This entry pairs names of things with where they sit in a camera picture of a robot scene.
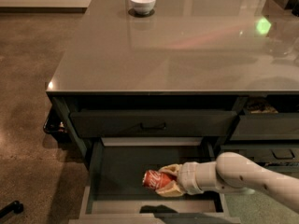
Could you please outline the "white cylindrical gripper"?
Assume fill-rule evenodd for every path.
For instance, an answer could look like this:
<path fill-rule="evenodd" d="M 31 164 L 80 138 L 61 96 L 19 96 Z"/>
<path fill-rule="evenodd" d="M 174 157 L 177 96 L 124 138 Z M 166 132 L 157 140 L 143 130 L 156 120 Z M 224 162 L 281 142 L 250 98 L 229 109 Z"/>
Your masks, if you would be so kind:
<path fill-rule="evenodd" d="M 185 193 L 189 195 L 202 194 L 196 181 L 197 162 L 185 162 L 184 164 L 170 164 L 159 169 L 160 173 L 178 176 L 177 182 L 171 181 L 155 192 L 165 198 L 180 197 Z"/>

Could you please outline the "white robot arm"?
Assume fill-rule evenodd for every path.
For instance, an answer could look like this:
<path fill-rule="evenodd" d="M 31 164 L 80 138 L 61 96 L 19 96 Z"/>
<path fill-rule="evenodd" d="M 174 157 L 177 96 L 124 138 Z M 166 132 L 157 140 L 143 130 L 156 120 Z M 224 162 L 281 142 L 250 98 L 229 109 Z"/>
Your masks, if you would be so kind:
<path fill-rule="evenodd" d="M 206 191 L 251 194 L 257 190 L 299 213 L 299 179 L 267 170 L 234 152 L 222 153 L 210 162 L 171 164 L 160 172 L 176 178 L 156 189 L 163 197 Z"/>

